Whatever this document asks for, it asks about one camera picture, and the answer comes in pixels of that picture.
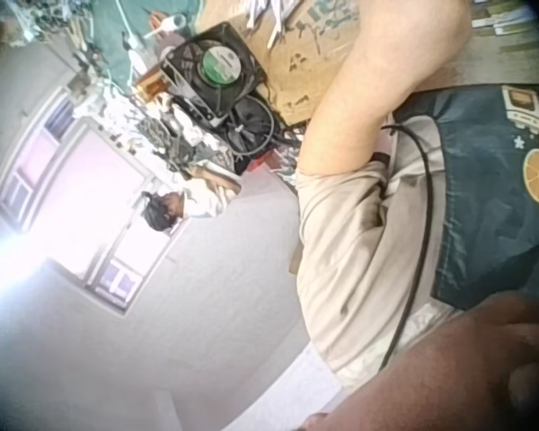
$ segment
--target bright light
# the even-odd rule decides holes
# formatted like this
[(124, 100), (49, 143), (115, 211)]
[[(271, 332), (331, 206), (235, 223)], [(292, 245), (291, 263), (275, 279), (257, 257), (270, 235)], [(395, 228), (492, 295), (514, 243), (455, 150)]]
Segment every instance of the bright light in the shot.
[(20, 283), (46, 260), (43, 242), (36, 235), (16, 236), (0, 244), (0, 292)]

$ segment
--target person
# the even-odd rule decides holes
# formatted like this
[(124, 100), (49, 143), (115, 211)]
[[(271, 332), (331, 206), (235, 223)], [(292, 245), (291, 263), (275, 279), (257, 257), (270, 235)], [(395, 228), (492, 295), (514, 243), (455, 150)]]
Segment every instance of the person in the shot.
[(538, 406), (539, 302), (504, 293), (441, 326), (298, 431), (539, 429)]
[(170, 229), (182, 218), (219, 216), (242, 189), (237, 180), (212, 168), (196, 165), (188, 173), (192, 178), (182, 192), (163, 196), (143, 192), (148, 200), (142, 216), (155, 231)]
[[(378, 372), (411, 297), (397, 352), (499, 290), (539, 297), (539, 190), (521, 173), (539, 160), (539, 130), (511, 121), (539, 111), (535, 92), (410, 97), (469, 39), (467, 0), (364, 0), (360, 19), (307, 129), (296, 186), (305, 325), (352, 391)], [(380, 131), (394, 122), (397, 133)]]

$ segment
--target black cable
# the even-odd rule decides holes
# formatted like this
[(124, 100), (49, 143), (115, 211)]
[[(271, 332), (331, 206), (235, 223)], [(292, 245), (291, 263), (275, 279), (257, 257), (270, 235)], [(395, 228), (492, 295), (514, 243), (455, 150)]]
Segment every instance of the black cable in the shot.
[(428, 247), (429, 247), (429, 236), (431, 233), (431, 222), (433, 219), (433, 179), (431, 178), (431, 173), (429, 172), (429, 159), (428, 155), (423, 151), (423, 147), (421, 146), (421, 142), (418, 138), (418, 136), (411, 131), (411, 129), (405, 127), (402, 124), (392, 124), (389, 126), (383, 126), (381, 128), (382, 130), (396, 130), (399, 132), (403, 132), (405, 135), (409, 136), (413, 142), (415, 143), (415, 146), (417, 146), (417, 149), (420, 150), (421, 154), (421, 160), (423, 161), (423, 167), (425, 168), (425, 176), (428, 186), (428, 197), (427, 197), (427, 208), (426, 208), (426, 215), (425, 215), (425, 229), (423, 231), (423, 240), (421, 242), (421, 252), (420, 252), (420, 258), (417, 261), (417, 267), (415, 268), (415, 274), (413, 276), (413, 282), (411, 283), (411, 290), (409, 297), (407, 298), (407, 303), (405, 303), (405, 308), (403, 309), (402, 317), (399, 320), (399, 323), (397, 324), (397, 329), (395, 330), (395, 333), (393, 334), (393, 338), (391, 343), (389, 344), (389, 347), (387, 348), (387, 352), (385, 352), (384, 360), (381, 363), (381, 366), (379, 367), (379, 371), (382, 371), (387, 364), (389, 363), (390, 358), (392, 357), (392, 354), (397, 347), (397, 343), (399, 343), (399, 339), (402, 336), (403, 329), (405, 328), (405, 324), (407, 323), (407, 319), (409, 318), (411, 314), (411, 308), (413, 307), (413, 302), (415, 301), (415, 296), (417, 295), (417, 291), (420, 287), (420, 280), (421, 280), (421, 273), (423, 272), (423, 267), (425, 267), (425, 258), (428, 254)]

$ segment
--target teal cloth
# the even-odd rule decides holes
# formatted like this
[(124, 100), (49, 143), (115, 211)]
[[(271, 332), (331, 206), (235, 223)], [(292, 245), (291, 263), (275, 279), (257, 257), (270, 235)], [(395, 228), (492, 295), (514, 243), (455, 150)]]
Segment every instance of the teal cloth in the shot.
[[(160, 11), (166, 15), (183, 13), (188, 22), (185, 36), (194, 32), (194, 22), (200, 11), (201, 0), (121, 0), (122, 9), (128, 18), (132, 31), (142, 39), (150, 32), (148, 24), (149, 11)], [(110, 66), (112, 80), (122, 90), (129, 92), (127, 81), (129, 77), (128, 52), (122, 47), (121, 33), (126, 30), (115, 0), (98, 0), (93, 2), (93, 43), (101, 50), (104, 59)]]
[[(539, 86), (519, 87), (539, 97)], [(433, 295), (463, 310), (505, 290), (539, 299), (539, 204), (522, 173), (539, 135), (508, 119), (501, 85), (414, 94), (394, 113), (397, 122), (418, 115), (436, 121), (446, 167)]]

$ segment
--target window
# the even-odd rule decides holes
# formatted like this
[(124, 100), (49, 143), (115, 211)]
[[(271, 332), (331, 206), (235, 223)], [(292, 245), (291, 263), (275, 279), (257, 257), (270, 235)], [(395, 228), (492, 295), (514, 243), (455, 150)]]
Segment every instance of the window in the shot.
[(113, 147), (64, 96), (24, 138), (0, 190), (0, 213), (47, 244), (75, 285), (119, 312), (132, 304), (172, 240), (141, 216), (141, 191), (167, 191)]
[(24, 138), (0, 192), (0, 212), (19, 232), (28, 230), (32, 209), (38, 204), (36, 191), (53, 170), (74, 122), (73, 105), (64, 94), (53, 105)]

